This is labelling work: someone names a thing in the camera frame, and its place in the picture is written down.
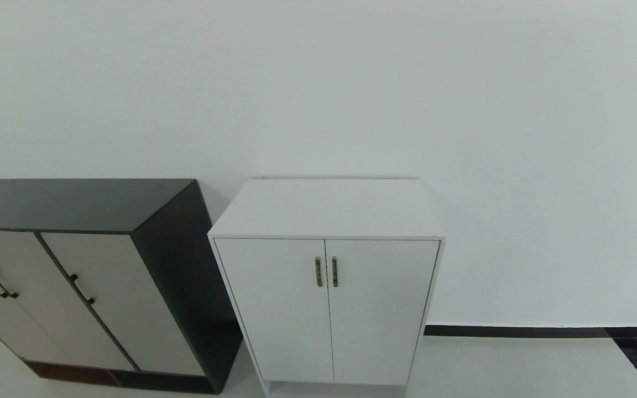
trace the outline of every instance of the cabinet base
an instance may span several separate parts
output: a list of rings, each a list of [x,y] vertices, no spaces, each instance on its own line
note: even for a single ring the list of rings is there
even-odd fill
[[[334,383],[266,382],[271,398],[301,398],[302,396],[341,396],[344,398],[400,398],[407,391],[400,385],[349,385]]]
[[[127,372],[55,363],[23,361],[38,377],[66,382],[106,385],[111,387],[219,394],[205,376],[170,375],[166,373]]]

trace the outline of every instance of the white cabinet door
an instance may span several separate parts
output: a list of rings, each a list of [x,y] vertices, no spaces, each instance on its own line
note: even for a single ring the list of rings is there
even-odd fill
[[[333,382],[323,240],[215,239],[215,244],[262,378]]]
[[[0,280],[5,275],[8,275],[7,268],[0,267]],[[16,355],[25,360],[73,365],[73,362],[12,297],[0,297],[0,339]]]
[[[141,370],[203,375],[129,235],[41,236]]]
[[[3,284],[75,365],[134,370],[33,233],[0,231],[0,270]]]
[[[438,249],[431,241],[326,240],[337,383],[407,384]]]

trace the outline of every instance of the gray floor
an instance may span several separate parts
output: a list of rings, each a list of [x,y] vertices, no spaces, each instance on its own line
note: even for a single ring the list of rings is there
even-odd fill
[[[637,398],[637,372],[608,339],[427,337],[409,398]],[[0,343],[0,397],[162,398],[192,396],[41,380]],[[261,398],[243,347],[222,396]],[[316,397],[322,396],[316,391]]]

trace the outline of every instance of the white cabinet top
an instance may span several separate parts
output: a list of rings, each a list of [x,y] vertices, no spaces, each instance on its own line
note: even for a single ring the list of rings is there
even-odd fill
[[[251,179],[208,232],[215,238],[441,240],[417,179]]]

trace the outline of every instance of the cabinet top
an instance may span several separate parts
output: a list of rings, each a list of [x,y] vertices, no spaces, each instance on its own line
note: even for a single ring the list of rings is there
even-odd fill
[[[0,229],[130,233],[193,179],[0,179]]]
[[[444,239],[417,179],[251,179],[210,237]]]

